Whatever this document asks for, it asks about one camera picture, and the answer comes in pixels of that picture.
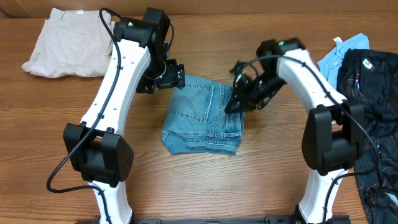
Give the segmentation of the blue denim jeans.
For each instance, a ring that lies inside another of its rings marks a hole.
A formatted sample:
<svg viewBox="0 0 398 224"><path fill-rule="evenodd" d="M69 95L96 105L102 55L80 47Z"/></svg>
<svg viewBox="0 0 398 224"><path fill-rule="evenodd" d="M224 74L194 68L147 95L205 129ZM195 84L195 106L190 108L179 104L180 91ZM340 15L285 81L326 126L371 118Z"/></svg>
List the blue denim jeans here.
<svg viewBox="0 0 398 224"><path fill-rule="evenodd" d="M185 87L175 88L162 127L162 142L171 154L237 153L244 137L244 113L224 109L233 87L185 76Z"/></svg>

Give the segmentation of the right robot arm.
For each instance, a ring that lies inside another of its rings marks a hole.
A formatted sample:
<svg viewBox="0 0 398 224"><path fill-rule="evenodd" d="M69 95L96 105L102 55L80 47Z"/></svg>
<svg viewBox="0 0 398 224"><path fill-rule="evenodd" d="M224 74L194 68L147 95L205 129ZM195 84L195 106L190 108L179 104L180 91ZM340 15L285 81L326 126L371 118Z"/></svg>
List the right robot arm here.
<svg viewBox="0 0 398 224"><path fill-rule="evenodd" d="M268 216L265 223L350 223L347 215L334 215L333 203L342 181L363 155L364 105L336 91L312 61L298 38L261 42L256 61L263 73L251 78L245 69L254 65L237 61L233 93L225 113L261 110L288 85L307 113L302 154L310 168L305 193L291 216Z"/></svg>

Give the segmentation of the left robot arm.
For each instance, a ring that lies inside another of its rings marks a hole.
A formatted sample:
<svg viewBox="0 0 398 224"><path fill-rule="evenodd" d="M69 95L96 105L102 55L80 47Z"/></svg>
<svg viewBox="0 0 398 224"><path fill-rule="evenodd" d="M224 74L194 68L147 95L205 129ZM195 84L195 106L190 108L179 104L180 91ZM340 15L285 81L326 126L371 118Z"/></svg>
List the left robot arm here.
<svg viewBox="0 0 398 224"><path fill-rule="evenodd" d="M165 39L173 29L168 15L153 7L142 19L121 17L108 31L111 61L93 103L79 124L65 126L67 160L94 191L99 223L134 221L126 192L134 159L123 138L127 115L136 93L185 87L184 66L168 58Z"/></svg>

